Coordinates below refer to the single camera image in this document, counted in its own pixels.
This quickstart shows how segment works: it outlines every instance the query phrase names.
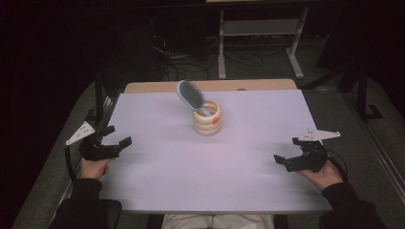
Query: hand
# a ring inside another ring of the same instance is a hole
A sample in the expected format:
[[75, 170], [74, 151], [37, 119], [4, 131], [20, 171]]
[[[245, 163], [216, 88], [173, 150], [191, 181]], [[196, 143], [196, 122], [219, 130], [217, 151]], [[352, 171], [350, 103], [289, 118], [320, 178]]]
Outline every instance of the hand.
[[110, 161], [111, 159], [92, 161], [82, 158], [80, 160], [80, 167], [81, 167], [80, 178], [100, 179], [107, 172], [108, 163]]
[[317, 173], [311, 170], [303, 170], [297, 173], [308, 178], [321, 191], [332, 184], [343, 182], [337, 168], [328, 160]]

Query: table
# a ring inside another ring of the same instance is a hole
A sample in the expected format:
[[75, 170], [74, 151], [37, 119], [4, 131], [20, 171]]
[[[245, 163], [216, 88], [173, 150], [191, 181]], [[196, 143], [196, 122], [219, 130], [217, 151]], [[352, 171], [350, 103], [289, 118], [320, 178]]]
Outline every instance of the table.
[[174, 93], [176, 83], [134, 83], [119, 97], [110, 121], [116, 132], [103, 143], [117, 144], [130, 135], [133, 144], [110, 163], [101, 198], [141, 213], [329, 211], [308, 180], [273, 159], [301, 155], [291, 139], [315, 128], [292, 80], [196, 81], [223, 109], [223, 127], [213, 136], [192, 129], [191, 112]]

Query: dark background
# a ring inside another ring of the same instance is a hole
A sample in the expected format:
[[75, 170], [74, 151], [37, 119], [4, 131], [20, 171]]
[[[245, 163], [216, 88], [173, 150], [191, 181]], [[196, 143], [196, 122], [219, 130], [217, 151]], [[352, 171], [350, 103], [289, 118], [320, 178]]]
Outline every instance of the dark background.
[[[106, 4], [84, 3], [87, 7]], [[6, 104], [0, 223], [1, 228], [8, 228], [76, 100], [97, 73], [109, 94], [118, 93], [131, 81], [159, 81], [161, 56], [152, 49], [156, 42], [152, 33], [164, 34], [172, 46], [180, 47], [185, 39], [195, 42], [194, 48], [203, 47], [202, 40], [217, 31], [218, 21], [200, 10], [171, 11], [154, 14], [159, 23], [151, 30], [146, 12], [93, 15], [77, 10], [76, 2], [54, 0], [0, 4], [0, 73]], [[180, 15], [187, 15], [188, 23]], [[391, 2], [319, 6], [311, 8], [305, 34], [330, 34], [320, 66], [333, 70], [350, 59], [360, 60], [404, 115], [404, 15], [400, 4]]]

